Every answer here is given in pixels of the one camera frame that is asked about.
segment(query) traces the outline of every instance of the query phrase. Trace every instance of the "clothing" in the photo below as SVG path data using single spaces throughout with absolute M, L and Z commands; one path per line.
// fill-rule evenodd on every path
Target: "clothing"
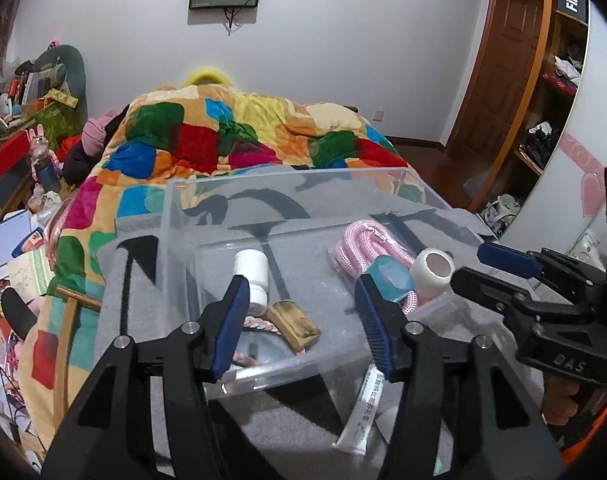
M 104 152 L 104 139 L 106 138 L 105 127 L 112 119 L 119 115 L 118 110 L 110 109 L 98 119 L 88 119 L 83 126 L 81 143 L 83 151 L 88 156 L 101 156 Z
M 65 161 L 71 147 L 81 141 L 81 134 L 74 137 L 67 137 L 59 143 L 59 149 L 56 151 L 57 158 Z
M 80 134 L 81 142 L 74 144 L 65 156 L 62 174 L 70 186 L 80 186 L 99 163 L 107 142 L 122 123 L 127 109 L 121 114 L 117 110 L 108 110 L 98 119 L 86 122 Z
M 70 186 L 80 186 L 92 171 L 101 156 L 89 156 L 83 150 L 83 143 L 77 142 L 68 151 L 63 163 L 62 174 Z

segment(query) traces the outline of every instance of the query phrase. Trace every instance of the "black sign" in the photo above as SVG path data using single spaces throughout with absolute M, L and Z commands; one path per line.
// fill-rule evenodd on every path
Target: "black sign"
M 587 0 L 557 0 L 557 10 L 587 23 Z

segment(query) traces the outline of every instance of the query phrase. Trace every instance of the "wooden floor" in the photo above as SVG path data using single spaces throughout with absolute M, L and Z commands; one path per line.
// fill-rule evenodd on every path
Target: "wooden floor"
M 452 207 L 467 208 L 472 201 L 463 188 L 470 171 L 436 148 L 395 145 L 399 154 Z

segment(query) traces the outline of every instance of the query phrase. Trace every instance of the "colorful quilt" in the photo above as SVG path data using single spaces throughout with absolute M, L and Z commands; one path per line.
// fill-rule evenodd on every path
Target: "colorful quilt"
M 206 178 L 264 164 L 306 168 L 406 167 L 366 120 L 336 104 L 297 105 L 219 85 L 160 89 L 137 98 L 81 185 L 59 239 L 55 278 L 21 352 L 20 386 L 43 443 L 54 437 L 54 363 L 64 301 L 57 285 L 101 298 L 97 251 L 114 220 L 160 212 L 170 178 Z M 420 180 L 400 194 L 422 202 Z M 98 313 L 82 308 L 68 371 L 74 399 L 93 361 Z

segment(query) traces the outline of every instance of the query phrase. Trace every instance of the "white bottle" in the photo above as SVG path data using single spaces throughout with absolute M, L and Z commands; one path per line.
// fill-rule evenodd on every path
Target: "white bottle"
M 250 282 L 248 316 L 263 316 L 267 312 L 267 256 L 256 249 L 239 251 L 234 256 L 234 274 L 245 276 Z

